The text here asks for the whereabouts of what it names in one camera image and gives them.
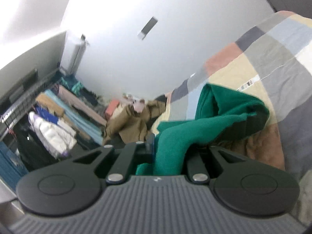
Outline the patchwork bed quilt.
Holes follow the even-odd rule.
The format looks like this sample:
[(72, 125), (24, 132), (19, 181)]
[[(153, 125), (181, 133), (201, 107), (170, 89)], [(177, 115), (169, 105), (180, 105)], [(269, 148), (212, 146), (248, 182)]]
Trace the patchwork bed quilt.
[(300, 194), (295, 218), (311, 223), (311, 19), (290, 11), (274, 13), (236, 42), (210, 57), (204, 67), (167, 94), (166, 111), (153, 123), (195, 117), (206, 83), (261, 99), (270, 112), (262, 132), (227, 148), (289, 172)]

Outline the hanging light blue garment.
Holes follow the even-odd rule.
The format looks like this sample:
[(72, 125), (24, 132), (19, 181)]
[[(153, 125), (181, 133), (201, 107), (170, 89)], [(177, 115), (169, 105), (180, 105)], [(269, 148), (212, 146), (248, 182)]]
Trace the hanging light blue garment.
[(99, 127), (95, 126), (91, 122), (87, 121), (81, 117), (76, 111), (64, 103), (60, 98), (58, 98), (50, 89), (44, 91), (44, 94), (52, 99), (58, 106), (65, 110), (65, 115), (70, 119), (70, 121), (78, 127), (81, 131), (89, 135), (94, 142), (102, 145), (103, 137), (102, 131)]

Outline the wall switch panel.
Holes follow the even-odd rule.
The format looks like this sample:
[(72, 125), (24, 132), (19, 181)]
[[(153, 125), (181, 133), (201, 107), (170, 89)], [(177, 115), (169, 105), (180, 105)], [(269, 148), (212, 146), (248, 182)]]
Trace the wall switch panel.
[(155, 25), (157, 24), (158, 20), (153, 16), (152, 18), (150, 18), (150, 20), (148, 21), (148, 23), (146, 23), (146, 25), (142, 28), (142, 30), (138, 33), (138, 38), (140, 40), (143, 40), (148, 33), (155, 27)]

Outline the white puffer jacket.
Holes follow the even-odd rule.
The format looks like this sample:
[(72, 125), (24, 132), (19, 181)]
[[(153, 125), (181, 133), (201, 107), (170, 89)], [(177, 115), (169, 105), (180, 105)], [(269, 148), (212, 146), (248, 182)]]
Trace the white puffer jacket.
[(55, 159), (70, 155), (77, 144), (76, 139), (62, 127), (46, 121), (35, 112), (29, 112), (28, 121), (43, 146)]

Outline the orange box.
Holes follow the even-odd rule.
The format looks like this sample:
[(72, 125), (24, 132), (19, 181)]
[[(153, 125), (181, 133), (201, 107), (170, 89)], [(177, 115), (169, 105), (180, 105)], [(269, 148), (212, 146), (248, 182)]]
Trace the orange box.
[(104, 116), (107, 121), (111, 118), (111, 116), (113, 115), (113, 112), (115, 111), (115, 109), (118, 107), (119, 104), (120, 102), (117, 99), (113, 99), (109, 103), (108, 107), (106, 108), (104, 112)]

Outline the white air conditioner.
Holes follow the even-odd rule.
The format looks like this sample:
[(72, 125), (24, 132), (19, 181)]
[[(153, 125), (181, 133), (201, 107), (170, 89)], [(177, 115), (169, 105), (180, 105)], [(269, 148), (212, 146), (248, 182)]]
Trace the white air conditioner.
[(81, 63), (83, 54), (85, 50), (89, 46), (89, 42), (86, 40), (86, 36), (84, 34), (81, 35), (78, 43), (75, 44), (73, 53), (71, 55), (71, 59), (69, 62), (69, 66), (67, 68), (67, 74), (76, 74), (78, 67)]

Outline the green hoodie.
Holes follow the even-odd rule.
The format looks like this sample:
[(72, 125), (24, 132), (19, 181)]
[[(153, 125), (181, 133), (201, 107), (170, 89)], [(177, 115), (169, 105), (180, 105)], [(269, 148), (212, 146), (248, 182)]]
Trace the green hoodie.
[(137, 175), (179, 175), (190, 146), (243, 139), (261, 131), (270, 112), (252, 95), (206, 84), (193, 120), (162, 121), (157, 127), (154, 163), (137, 167)]

